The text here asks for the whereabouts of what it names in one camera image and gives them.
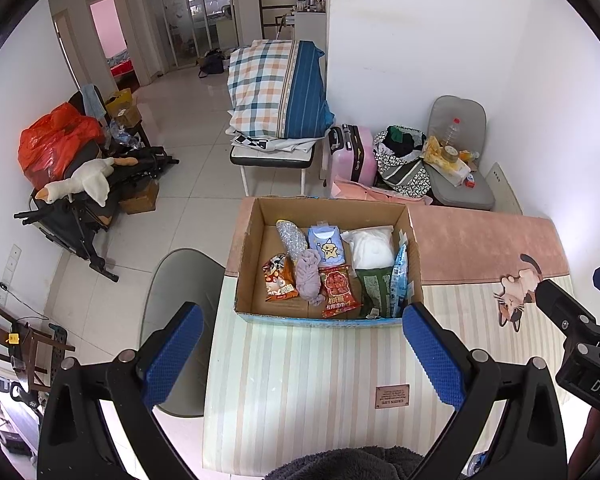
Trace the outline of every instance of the fluffy gray blanket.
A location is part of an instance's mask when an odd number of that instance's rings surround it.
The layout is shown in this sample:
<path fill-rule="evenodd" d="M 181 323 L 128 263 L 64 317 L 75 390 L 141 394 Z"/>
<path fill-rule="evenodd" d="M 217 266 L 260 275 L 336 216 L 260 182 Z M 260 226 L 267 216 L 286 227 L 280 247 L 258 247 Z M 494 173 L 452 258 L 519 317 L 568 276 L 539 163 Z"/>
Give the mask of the fluffy gray blanket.
<path fill-rule="evenodd" d="M 334 449 L 297 458 L 265 480 L 406 480 L 422 459 L 422 455 L 397 446 Z"/>

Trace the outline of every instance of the striped tablecloth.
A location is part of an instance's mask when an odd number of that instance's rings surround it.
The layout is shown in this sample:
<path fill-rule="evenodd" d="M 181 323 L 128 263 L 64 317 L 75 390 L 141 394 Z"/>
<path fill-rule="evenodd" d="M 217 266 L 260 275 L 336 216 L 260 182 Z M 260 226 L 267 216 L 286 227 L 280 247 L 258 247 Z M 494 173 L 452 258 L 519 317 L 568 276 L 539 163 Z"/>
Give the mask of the striped tablecloth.
<path fill-rule="evenodd" d="M 572 293 L 569 276 L 553 278 Z M 237 279 L 222 285 L 206 389 L 203 467 L 263 476 L 290 460 L 339 447 L 405 446 L 425 454 L 453 409 L 440 403 L 401 326 L 302 328 L 247 323 L 233 310 Z M 519 333 L 499 327 L 499 283 L 423 286 L 428 309 L 465 345 L 496 360 L 562 361 L 560 331 L 528 305 Z M 376 386 L 410 385 L 407 407 L 375 409 Z M 558 391 L 563 402 L 564 391 Z M 492 411 L 485 450 L 504 403 Z"/>

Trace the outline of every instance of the stuffed goose toy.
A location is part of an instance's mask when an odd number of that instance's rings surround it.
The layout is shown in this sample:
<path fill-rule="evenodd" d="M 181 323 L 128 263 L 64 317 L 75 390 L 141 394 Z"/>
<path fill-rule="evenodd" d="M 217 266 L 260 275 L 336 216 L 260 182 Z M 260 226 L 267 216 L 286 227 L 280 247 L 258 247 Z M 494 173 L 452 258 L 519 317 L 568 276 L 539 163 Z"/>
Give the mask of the stuffed goose toy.
<path fill-rule="evenodd" d="M 104 207 L 109 195 L 107 177 L 113 173 L 113 166 L 134 166 L 138 160 L 132 156 L 126 158 L 94 158 L 88 160 L 70 178 L 49 182 L 39 192 L 36 198 L 52 204 L 60 198 L 85 191 L 100 207 Z"/>

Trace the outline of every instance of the black backpack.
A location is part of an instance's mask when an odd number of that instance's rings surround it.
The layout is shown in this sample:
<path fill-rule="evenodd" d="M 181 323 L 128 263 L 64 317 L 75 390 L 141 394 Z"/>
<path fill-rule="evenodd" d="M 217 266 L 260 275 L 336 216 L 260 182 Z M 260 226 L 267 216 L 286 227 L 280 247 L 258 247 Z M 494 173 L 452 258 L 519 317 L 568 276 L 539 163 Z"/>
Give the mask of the black backpack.
<path fill-rule="evenodd" d="M 200 72 L 198 72 L 198 77 L 202 79 L 209 74 L 221 74 L 224 72 L 224 65 L 222 64 L 223 61 L 224 55 L 222 54 L 222 50 L 219 48 L 210 50 L 206 53 L 206 56 L 200 63 Z"/>

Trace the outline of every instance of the pink wall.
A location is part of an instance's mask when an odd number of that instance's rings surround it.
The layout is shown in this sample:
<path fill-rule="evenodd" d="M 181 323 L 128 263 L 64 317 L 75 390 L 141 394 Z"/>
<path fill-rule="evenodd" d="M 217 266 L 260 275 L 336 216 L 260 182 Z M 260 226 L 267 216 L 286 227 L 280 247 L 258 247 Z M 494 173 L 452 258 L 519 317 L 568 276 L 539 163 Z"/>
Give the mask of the pink wall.
<path fill-rule="evenodd" d="M 112 57 L 125 50 L 125 37 L 122 35 L 116 4 L 113 0 L 101 0 L 91 4 L 91 14 L 96 24 L 104 55 Z"/>

